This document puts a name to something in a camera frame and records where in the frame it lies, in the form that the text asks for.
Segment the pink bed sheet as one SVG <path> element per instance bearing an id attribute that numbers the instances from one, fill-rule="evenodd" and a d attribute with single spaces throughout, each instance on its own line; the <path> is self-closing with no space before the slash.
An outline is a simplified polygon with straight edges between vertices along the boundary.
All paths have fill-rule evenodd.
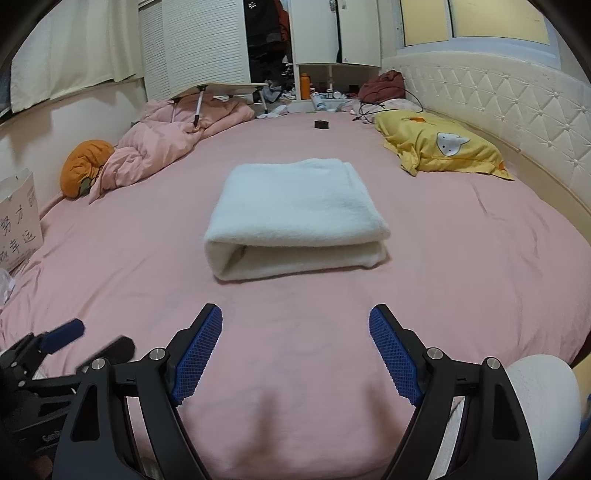
<path id="1" fill-rule="evenodd" d="M 204 235 L 229 173 L 246 163 L 338 158 L 388 223 L 374 269 L 242 283 L 214 278 Z M 450 357 L 571 361 L 590 330 L 590 247 L 524 183 L 403 171 L 381 134 L 346 115 L 252 120 L 96 201 L 63 200 L 1 314 L 1 343 L 78 318 L 85 334 L 43 365 L 72 372 L 113 338 L 138 355 L 169 342 L 206 303 L 223 330 L 179 412 L 216 479 L 377 479 L 413 408 L 368 328 L 389 306 Z"/>

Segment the orange round cushion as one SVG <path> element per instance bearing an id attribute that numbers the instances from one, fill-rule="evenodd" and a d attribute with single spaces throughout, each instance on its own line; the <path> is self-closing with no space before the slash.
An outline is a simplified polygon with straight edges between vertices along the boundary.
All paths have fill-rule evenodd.
<path id="1" fill-rule="evenodd" d="M 61 193 L 70 199 L 87 195 L 114 147 L 103 140 L 77 145 L 65 160 L 60 174 Z"/>

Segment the white knitted cardigan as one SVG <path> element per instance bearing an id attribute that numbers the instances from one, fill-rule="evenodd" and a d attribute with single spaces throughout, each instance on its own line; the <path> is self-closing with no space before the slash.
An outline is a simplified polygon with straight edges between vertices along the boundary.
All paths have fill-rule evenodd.
<path id="1" fill-rule="evenodd" d="M 356 169 L 336 158 L 243 164 L 225 180 L 204 235 L 221 281 L 373 268 L 390 228 Z"/>

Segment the white louvered wardrobe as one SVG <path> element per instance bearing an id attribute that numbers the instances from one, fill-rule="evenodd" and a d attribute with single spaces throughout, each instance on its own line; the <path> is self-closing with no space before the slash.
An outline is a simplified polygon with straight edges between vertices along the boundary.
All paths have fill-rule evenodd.
<path id="1" fill-rule="evenodd" d="M 206 81 L 263 83 L 301 100 L 356 95 L 382 63 L 375 1 L 141 1 L 144 83 L 163 99 Z"/>

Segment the paper bag with characters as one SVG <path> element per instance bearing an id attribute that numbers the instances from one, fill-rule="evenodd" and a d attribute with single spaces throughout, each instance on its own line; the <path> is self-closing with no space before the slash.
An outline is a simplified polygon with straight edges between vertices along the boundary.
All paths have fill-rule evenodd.
<path id="1" fill-rule="evenodd" d="M 1 268 L 12 271 L 43 245 L 33 173 L 24 169 L 1 181 Z"/>

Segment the yellow pillow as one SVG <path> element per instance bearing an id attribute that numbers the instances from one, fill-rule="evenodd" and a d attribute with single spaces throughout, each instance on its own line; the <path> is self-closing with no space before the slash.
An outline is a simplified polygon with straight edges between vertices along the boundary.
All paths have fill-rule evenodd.
<path id="1" fill-rule="evenodd" d="M 384 146 L 395 153 L 401 168 L 419 172 L 460 172 L 512 180 L 500 150 L 461 124 L 431 113 L 390 110 L 376 115 Z"/>

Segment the orange bottle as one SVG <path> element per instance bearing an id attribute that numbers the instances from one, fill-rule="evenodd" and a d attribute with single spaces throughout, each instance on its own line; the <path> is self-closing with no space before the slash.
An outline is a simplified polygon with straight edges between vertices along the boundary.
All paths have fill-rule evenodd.
<path id="1" fill-rule="evenodd" d="M 311 98 L 311 78 L 307 73 L 300 75 L 301 99 L 308 100 Z"/>

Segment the folding lap table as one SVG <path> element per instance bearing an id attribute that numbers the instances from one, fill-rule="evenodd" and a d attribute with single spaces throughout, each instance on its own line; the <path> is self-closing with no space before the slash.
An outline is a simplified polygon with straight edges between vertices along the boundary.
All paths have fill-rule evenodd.
<path id="1" fill-rule="evenodd" d="M 206 81 L 204 83 L 198 83 L 191 87 L 188 87 L 182 91 L 177 92 L 171 96 L 171 99 L 178 101 L 179 99 L 188 95 L 197 95 L 197 105 L 193 115 L 193 126 L 197 127 L 200 120 L 201 105 L 204 101 L 204 96 L 211 94 L 213 96 L 225 95 L 228 98 L 235 97 L 236 95 L 249 95 L 254 92 L 262 93 L 263 88 L 267 86 L 266 82 L 263 83 L 223 83 L 223 82 L 212 82 Z"/>

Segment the clear plastic bag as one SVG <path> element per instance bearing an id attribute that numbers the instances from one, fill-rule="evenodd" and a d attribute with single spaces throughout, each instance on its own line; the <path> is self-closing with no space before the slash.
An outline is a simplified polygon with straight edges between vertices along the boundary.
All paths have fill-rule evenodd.
<path id="1" fill-rule="evenodd" d="M 0 269 L 0 306 L 3 307 L 14 290 L 15 279 L 10 275 L 8 271 Z"/>

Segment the cream curtain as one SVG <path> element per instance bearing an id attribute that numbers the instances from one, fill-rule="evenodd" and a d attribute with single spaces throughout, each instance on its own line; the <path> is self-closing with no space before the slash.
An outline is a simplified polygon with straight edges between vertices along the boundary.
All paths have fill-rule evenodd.
<path id="1" fill-rule="evenodd" d="M 143 76 L 136 1 L 62 1 L 11 62 L 10 108 L 18 113 L 104 82 Z"/>

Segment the dark red bag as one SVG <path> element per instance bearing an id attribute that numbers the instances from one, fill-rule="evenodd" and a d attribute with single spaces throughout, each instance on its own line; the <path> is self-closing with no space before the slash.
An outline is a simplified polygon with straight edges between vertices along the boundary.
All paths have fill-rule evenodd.
<path id="1" fill-rule="evenodd" d="M 388 100 L 405 97 L 404 76 L 396 70 L 389 70 L 363 83 L 359 92 L 360 102 L 370 104 L 379 104 Z"/>

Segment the cream padded headboard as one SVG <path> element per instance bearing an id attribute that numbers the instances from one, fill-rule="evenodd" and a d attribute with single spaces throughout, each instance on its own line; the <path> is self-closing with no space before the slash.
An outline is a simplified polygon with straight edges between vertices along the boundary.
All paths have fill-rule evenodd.
<path id="1" fill-rule="evenodd" d="M 433 52 L 384 59 L 429 111 L 499 146 L 509 170 L 590 235 L 590 88 L 507 56 Z"/>

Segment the pink quilted blanket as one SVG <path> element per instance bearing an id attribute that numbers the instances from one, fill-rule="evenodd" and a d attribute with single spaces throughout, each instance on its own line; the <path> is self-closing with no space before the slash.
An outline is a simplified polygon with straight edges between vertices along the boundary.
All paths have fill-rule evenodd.
<path id="1" fill-rule="evenodd" d="M 88 200 L 150 177 L 189 154 L 201 140 L 254 118 L 240 97 L 221 100 L 196 94 L 150 100 L 140 118 L 118 141 L 95 180 Z"/>

